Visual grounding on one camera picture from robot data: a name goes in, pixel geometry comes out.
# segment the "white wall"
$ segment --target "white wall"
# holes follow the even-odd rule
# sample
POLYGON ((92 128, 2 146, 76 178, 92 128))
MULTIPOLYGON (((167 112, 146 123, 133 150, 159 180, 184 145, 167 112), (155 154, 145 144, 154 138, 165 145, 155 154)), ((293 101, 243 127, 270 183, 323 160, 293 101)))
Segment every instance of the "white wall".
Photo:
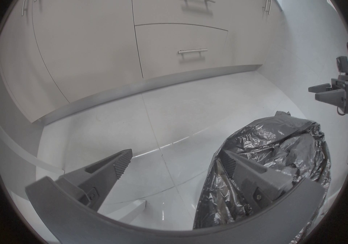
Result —
POLYGON ((336 107, 315 101, 308 87, 337 78, 335 59, 348 56, 348 34, 328 0, 281 0, 281 6, 276 39, 258 71, 308 119, 321 125, 332 161, 330 196, 341 188, 348 173, 348 116, 339 116, 336 107))

